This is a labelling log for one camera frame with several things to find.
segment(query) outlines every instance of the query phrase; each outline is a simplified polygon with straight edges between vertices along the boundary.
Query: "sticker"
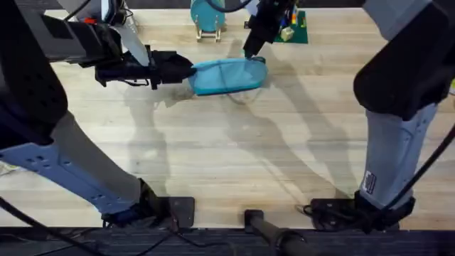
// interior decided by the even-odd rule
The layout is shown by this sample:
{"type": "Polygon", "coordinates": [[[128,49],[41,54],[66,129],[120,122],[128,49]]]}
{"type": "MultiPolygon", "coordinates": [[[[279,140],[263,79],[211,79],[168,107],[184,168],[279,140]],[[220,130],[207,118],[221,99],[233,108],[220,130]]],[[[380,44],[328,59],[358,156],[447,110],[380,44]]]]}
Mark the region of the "sticker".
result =
{"type": "Polygon", "coordinates": [[[370,171],[365,172],[365,180],[363,181],[362,189],[369,193],[370,195],[373,194],[376,185],[376,176],[372,174],[370,171]]]}

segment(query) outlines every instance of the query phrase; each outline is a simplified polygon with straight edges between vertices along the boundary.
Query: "blue cloth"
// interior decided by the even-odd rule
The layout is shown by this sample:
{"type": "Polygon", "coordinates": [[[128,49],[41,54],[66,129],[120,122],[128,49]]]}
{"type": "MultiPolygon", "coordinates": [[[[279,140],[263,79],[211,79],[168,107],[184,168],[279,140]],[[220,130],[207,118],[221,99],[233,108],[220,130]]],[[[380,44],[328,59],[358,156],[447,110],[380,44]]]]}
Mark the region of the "blue cloth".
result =
{"type": "Polygon", "coordinates": [[[197,95],[216,95],[252,90],[261,87],[267,77],[267,66],[262,58],[224,59],[198,63],[198,71],[189,77],[197,95]]]}

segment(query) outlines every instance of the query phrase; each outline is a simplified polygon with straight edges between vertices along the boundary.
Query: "teal object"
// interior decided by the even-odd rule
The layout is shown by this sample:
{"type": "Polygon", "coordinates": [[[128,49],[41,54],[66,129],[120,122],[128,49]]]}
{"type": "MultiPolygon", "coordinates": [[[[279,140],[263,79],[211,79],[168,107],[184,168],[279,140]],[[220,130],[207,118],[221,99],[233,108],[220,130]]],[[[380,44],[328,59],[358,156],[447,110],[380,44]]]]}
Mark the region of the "teal object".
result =
{"type": "Polygon", "coordinates": [[[198,63],[189,82],[197,95],[219,95],[261,87],[268,69],[264,58],[224,59],[198,63]]]}
{"type": "MultiPolygon", "coordinates": [[[[214,2],[224,7],[224,0],[214,0],[214,2]]],[[[194,23],[197,21],[199,28],[204,32],[217,31],[215,24],[217,17],[218,26],[222,26],[225,23],[225,14],[210,7],[206,0],[192,0],[190,12],[194,23]]]]}

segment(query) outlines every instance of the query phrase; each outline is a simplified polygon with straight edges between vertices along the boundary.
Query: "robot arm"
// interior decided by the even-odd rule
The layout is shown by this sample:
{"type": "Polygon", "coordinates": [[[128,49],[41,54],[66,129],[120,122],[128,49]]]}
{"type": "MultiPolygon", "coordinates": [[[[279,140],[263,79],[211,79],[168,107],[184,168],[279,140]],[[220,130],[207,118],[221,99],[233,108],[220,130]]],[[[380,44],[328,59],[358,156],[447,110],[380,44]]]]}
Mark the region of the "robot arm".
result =
{"type": "Polygon", "coordinates": [[[3,5],[9,11],[0,20],[10,25],[0,40],[0,160],[84,198],[107,222],[160,221],[174,212],[178,220],[180,213],[185,215],[181,227],[192,226],[193,198],[158,198],[90,141],[68,111],[65,91],[49,62],[95,66],[99,81],[151,79],[155,85],[181,82],[194,73],[192,63],[175,52],[148,50],[154,64],[143,66],[121,52],[119,34],[103,24],[21,13],[14,0],[3,5]],[[169,210],[172,205],[179,208],[169,210]]]}
{"type": "MultiPolygon", "coordinates": [[[[364,213],[383,209],[405,187],[416,171],[437,105],[448,95],[455,77],[452,0],[359,2],[389,43],[357,74],[354,82],[355,96],[366,108],[368,118],[363,181],[353,201],[312,200],[310,215],[318,229],[349,227],[364,213]],[[346,206],[354,209],[343,212],[346,206]],[[330,210],[350,217],[335,218],[326,214],[330,210]]],[[[252,30],[244,45],[247,58],[256,55],[265,42],[273,42],[290,4],[294,1],[259,3],[256,16],[249,21],[252,30]]],[[[414,202],[409,191],[384,218],[375,220],[364,230],[394,225],[412,212],[414,202]]]]}

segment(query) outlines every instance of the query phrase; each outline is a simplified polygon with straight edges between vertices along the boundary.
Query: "light wood surface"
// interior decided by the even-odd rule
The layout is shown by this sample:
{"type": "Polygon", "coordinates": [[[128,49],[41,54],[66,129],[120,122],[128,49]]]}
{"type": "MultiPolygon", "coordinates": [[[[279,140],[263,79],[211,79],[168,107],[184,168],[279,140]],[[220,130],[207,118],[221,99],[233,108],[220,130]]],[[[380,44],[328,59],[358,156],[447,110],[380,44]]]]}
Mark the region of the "light wood surface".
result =
{"type": "MultiPolygon", "coordinates": [[[[188,10],[134,13],[153,49],[177,50],[194,63],[242,55],[245,12],[227,15],[221,43],[196,43],[188,10]]],[[[310,44],[265,46],[269,80],[251,92],[195,97],[187,83],[157,91],[119,82],[103,88],[91,69],[53,67],[88,136],[159,195],[195,197],[196,227],[238,228],[244,209],[259,208],[278,226],[311,228],[295,205],[352,196],[363,177],[367,124],[353,78],[385,41],[360,9],[312,9],[307,16],[310,44]]],[[[429,129],[422,160],[454,120],[450,97],[429,129]]],[[[402,228],[455,229],[454,168],[451,146],[417,185],[416,208],[402,228]]],[[[31,172],[0,177],[0,194],[46,225],[101,225],[88,202],[31,172]]],[[[23,223],[0,212],[0,225],[23,223]]]]}

